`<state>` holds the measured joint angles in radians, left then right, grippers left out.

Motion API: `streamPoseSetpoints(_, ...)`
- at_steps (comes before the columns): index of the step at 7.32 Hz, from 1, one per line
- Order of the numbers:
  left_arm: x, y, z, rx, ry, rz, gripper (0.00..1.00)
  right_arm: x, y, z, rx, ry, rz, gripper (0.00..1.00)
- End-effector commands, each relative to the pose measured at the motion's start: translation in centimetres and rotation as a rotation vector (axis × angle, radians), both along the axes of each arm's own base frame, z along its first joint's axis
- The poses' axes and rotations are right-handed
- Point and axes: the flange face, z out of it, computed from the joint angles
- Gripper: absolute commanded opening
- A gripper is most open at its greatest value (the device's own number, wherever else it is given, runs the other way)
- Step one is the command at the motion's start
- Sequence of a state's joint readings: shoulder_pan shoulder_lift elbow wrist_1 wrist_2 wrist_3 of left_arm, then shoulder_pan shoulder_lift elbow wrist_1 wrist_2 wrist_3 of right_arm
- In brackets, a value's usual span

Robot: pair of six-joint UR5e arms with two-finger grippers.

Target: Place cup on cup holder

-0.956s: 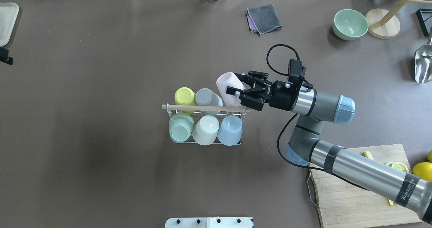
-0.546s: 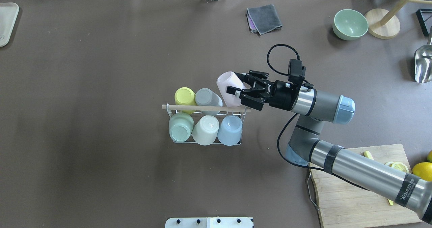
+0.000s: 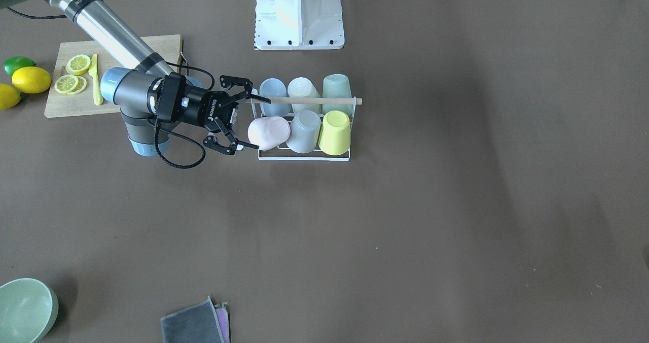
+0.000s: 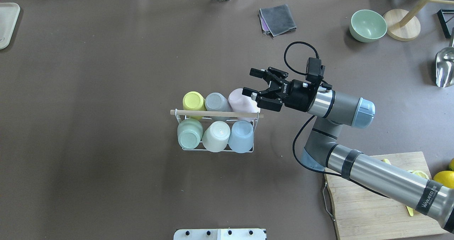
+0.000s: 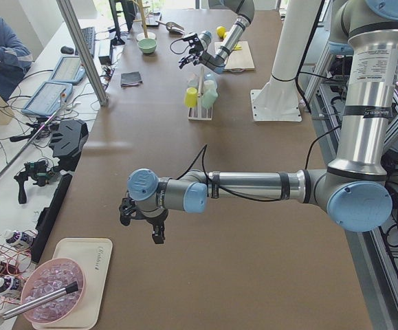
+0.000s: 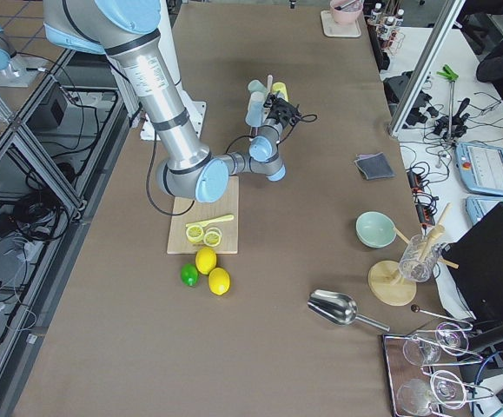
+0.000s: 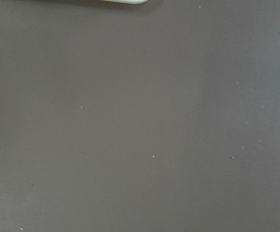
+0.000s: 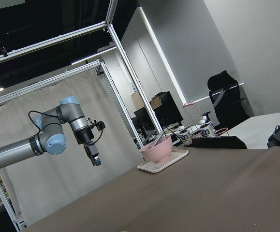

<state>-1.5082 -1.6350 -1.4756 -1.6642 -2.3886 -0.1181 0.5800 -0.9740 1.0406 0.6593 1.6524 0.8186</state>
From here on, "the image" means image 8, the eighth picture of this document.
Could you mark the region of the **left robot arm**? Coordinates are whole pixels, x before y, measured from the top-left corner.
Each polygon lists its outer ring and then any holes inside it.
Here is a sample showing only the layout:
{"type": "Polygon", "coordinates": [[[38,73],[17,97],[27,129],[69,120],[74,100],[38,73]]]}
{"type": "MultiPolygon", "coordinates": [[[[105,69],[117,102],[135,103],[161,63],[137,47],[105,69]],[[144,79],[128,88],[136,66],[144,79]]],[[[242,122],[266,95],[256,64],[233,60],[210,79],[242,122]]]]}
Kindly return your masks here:
{"type": "Polygon", "coordinates": [[[65,123],[70,125],[77,143],[83,145],[92,164],[101,164],[92,129],[96,127],[102,132],[105,124],[86,118],[75,96],[61,99],[59,106],[49,111],[39,112],[32,123],[39,130],[36,135],[0,147],[0,169],[43,153],[62,153],[66,149],[66,137],[62,128],[65,123]]]}

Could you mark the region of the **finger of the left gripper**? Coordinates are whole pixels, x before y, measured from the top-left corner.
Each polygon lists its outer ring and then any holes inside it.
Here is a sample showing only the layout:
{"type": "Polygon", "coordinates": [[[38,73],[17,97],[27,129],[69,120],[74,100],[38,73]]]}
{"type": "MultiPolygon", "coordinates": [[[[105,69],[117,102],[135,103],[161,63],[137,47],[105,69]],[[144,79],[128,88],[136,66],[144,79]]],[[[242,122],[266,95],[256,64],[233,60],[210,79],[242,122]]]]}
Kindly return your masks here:
{"type": "Polygon", "coordinates": [[[84,150],[87,156],[90,158],[93,166],[101,165],[101,161],[99,159],[99,151],[95,145],[84,145],[84,150]]]}

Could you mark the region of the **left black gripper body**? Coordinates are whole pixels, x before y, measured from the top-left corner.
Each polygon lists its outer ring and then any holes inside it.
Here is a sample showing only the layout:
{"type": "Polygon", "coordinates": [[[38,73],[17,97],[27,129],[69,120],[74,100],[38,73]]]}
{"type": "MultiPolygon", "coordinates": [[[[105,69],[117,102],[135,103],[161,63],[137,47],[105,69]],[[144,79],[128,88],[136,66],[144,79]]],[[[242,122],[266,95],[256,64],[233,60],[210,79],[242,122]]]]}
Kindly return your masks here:
{"type": "Polygon", "coordinates": [[[88,145],[94,138],[90,127],[85,127],[74,132],[77,143],[80,145],[88,145]]]}

